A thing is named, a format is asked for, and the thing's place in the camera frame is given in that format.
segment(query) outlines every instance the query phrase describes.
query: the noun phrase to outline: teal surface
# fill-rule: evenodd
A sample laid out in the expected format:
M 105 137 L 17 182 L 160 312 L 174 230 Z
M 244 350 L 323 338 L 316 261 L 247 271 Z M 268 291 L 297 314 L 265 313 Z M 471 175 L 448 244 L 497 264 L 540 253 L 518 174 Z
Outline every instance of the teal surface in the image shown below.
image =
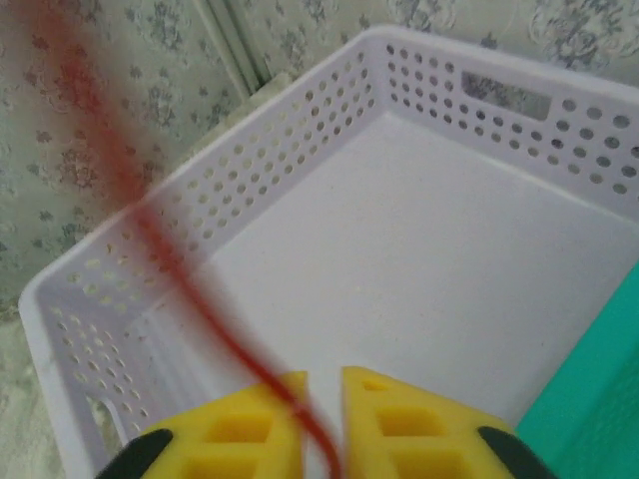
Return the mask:
M 517 431 L 561 479 L 639 477 L 639 265 Z

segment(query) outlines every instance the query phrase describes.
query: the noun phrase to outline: white plastic basket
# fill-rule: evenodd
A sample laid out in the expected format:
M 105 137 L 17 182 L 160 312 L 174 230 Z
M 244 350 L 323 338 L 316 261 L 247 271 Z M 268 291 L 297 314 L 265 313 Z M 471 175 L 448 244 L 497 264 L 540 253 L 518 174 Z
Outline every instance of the white plastic basket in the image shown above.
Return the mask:
M 473 82 L 516 87 L 523 113 Z M 634 89 L 375 28 L 148 201 L 201 278 L 214 263 L 254 331 L 310 372 L 336 427 L 354 363 L 516 423 L 639 258 L 637 126 Z M 241 385 L 171 307 L 129 214 L 20 301 L 73 478 L 109 460 L 87 397 L 127 441 Z

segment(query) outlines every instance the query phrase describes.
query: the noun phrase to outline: patterned wallpaper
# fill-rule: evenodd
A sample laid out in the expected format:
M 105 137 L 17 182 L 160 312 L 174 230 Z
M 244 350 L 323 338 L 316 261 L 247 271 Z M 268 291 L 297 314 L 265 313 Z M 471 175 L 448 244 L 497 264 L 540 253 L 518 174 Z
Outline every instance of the patterned wallpaper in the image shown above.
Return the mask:
M 109 213 L 84 133 L 66 125 L 63 92 L 81 92 L 44 68 L 49 46 L 27 37 L 0 0 L 0 305 Z M 153 183 L 240 104 L 191 0 L 47 0 L 68 13 L 101 59 L 104 86 L 138 139 L 129 155 Z M 78 45 L 69 55 L 85 55 Z
M 241 0 L 272 71 L 396 23 L 639 86 L 639 0 Z

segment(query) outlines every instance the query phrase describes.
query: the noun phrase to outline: perforated basket wall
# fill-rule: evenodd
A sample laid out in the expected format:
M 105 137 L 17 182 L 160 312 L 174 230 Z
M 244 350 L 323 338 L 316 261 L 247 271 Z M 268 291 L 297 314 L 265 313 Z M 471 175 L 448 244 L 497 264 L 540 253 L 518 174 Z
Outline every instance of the perforated basket wall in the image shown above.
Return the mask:
M 329 57 L 148 201 L 161 210 L 181 258 L 195 266 L 388 112 L 639 220 L 635 90 L 390 27 Z M 172 410 L 145 388 L 137 338 L 128 331 L 168 288 L 166 272 L 141 240 L 144 225 L 131 225 L 130 214 L 109 220 L 48 266 L 21 298 L 72 477 L 88 477 L 109 459 L 87 396 L 107 404 L 123 440 Z

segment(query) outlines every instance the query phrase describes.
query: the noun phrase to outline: red string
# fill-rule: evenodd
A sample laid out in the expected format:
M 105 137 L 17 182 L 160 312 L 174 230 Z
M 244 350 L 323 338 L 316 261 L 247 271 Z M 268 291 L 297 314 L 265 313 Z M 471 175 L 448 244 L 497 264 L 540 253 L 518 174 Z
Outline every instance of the red string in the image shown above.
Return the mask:
M 89 147 L 97 153 L 99 161 L 96 168 L 100 169 L 105 183 L 111 186 L 110 206 L 120 208 L 137 202 L 145 191 L 145 185 L 136 175 L 133 160 L 125 155 L 127 146 L 133 143 L 127 141 L 129 132 L 113 109 L 114 102 L 108 101 L 105 92 L 97 88 L 90 68 L 89 49 L 83 47 L 89 43 L 82 42 L 79 32 L 71 28 L 62 14 L 45 0 L 16 0 L 12 7 L 16 19 L 25 23 L 25 31 L 33 33 L 34 37 L 44 37 L 48 43 L 48 68 L 61 75 L 59 83 L 64 100 L 75 107 L 70 122 L 85 132 Z M 324 454 L 330 478 L 340 478 L 336 448 L 310 402 L 299 404 L 278 379 L 266 355 L 248 347 L 247 341 L 227 328 L 220 309 L 201 293 L 191 281 L 187 267 L 172 254 L 176 249 L 171 239 L 163 234 L 157 212 L 150 206 L 142 206 L 135 209 L 132 221 L 147 226 L 141 229 L 147 245 L 167 268 L 187 304 L 237 360 L 290 407 Z

